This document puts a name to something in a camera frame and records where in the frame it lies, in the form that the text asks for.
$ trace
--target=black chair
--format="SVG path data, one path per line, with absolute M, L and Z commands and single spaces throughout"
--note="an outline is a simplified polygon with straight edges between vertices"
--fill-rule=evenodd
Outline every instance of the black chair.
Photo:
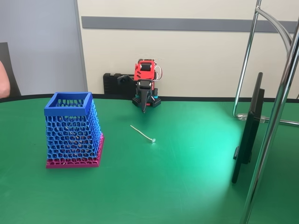
M 10 82 L 10 95 L 9 97 L 18 97 L 21 95 L 17 81 L 14 77 L 13 67 L 11 65 L 8 44 L 0 43 L 0 61 L 4 65 L 8 79 Z

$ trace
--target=small robot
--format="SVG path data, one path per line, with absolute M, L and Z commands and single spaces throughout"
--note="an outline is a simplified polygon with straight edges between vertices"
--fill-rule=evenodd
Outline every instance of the small robot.
M 154 59 L 139 59 L 135 65 L 134 77 L 128 75 L 118 77 L 118 83 L 121 84 L 126 80 L 136 84 L 136 95 L 132 102 L 145 113 L 147 106 L 156 107 L 161 104 L 155 82 L 160 80 L 162 75 L 162 69 Z

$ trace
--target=black monitor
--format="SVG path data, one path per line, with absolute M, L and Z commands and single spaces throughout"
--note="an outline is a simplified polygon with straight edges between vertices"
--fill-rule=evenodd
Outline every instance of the black monitor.
M 240 146 L 235 150 L 235 168 L 233 172 L 232 183 L 236 183 L 241 168 L 241 164 L 248 164 L 251 159 L 251 151 L 256 138 L 256 133 L 261 120 L 263 107 L 264 89 L 261 89 L 263 74 L 258 74 L 256 85 L 253 91 L 249 111 L 247 114 L 246 124 L 243 131 Z

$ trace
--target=gray stripe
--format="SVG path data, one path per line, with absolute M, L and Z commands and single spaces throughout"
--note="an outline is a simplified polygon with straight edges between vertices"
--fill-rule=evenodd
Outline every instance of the gray stripe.
M 82 28 L 91 29 L 249 32 L 251 23 L 251 20 L 82 16 Z M 296 21 L 281 21 L 280 23 L 289 33 L 294 33 Z M 259 20 L 256 32 L 276 33 L 276 29 L 270 22 Z

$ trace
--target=gray wall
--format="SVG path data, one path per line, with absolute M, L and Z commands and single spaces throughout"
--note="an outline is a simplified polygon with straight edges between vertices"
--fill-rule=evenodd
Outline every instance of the gray wall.
M 0 42 L 22 95 L 85 90 L 74 0 L 0 0 Z

